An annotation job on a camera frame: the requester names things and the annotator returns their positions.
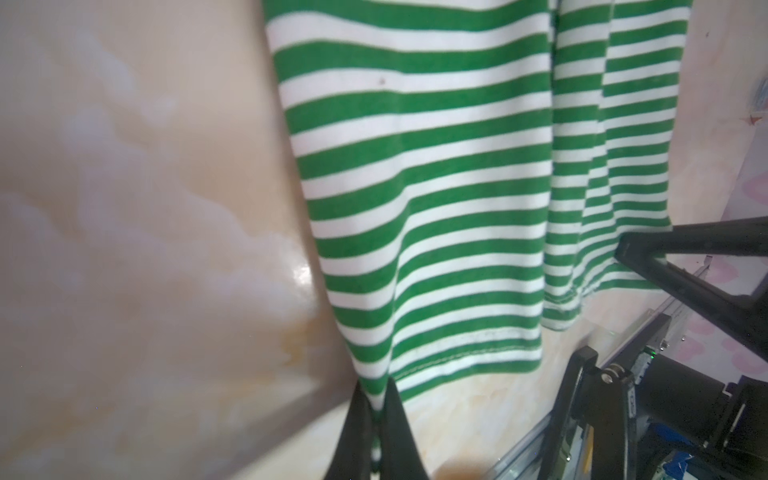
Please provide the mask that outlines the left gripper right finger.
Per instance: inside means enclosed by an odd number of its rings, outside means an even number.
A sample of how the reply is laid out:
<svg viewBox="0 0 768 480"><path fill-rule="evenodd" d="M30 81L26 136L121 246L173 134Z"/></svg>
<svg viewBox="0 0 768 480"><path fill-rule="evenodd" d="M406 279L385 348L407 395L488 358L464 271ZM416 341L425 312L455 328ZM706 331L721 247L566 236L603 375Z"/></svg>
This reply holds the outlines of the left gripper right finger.
<svg viewBox="0 0 768 480"><path fill-rule="evenodd" d="M383 480L428 480L397 385L388 379L379 420Z"/></svg>

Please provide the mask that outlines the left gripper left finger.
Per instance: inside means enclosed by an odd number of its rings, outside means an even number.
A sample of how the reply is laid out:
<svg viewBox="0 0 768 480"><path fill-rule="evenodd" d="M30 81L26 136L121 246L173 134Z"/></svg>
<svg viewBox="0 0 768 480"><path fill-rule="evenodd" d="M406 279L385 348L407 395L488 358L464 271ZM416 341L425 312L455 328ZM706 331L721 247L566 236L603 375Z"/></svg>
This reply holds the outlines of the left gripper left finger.
<svg viewBox="0 0 768 480"><path fill-rule="evenodd" d="M324 480L369 480L373 439L372 408L357 383Z"/></svg>

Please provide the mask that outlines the green white striped garment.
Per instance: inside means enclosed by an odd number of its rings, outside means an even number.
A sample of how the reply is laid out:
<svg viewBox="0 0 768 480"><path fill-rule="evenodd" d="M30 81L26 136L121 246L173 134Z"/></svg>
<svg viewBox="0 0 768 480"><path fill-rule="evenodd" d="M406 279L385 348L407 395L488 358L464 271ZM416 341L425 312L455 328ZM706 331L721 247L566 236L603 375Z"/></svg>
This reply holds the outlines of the green white striped garment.
<svg viewBox="0 0 768 480"><path fill-rule="evenodd" d="M688 1L266 1L328 300L371 407L538 367L670 226Z"/></svg>

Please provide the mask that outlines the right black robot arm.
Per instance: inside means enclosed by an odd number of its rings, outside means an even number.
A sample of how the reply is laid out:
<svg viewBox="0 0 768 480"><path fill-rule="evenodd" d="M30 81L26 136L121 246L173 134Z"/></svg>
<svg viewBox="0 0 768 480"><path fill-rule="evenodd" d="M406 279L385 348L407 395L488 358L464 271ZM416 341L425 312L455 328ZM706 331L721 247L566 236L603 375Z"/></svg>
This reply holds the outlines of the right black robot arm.
<svg viewBox="0 0 768 480"><path fill-rule="evenodd" d="M622 235L617 261L670 294L759 357L767 354L767 287L733 295L669 263L668 254L765 257L763 217ZM565 473L565 444L591 431L591 477L647 479L667 454L684 452L721 479L767 475L767 385L725 384L661 354L656 316L605 365L583 347L565 370L540 455L539 477Z"/></svg>

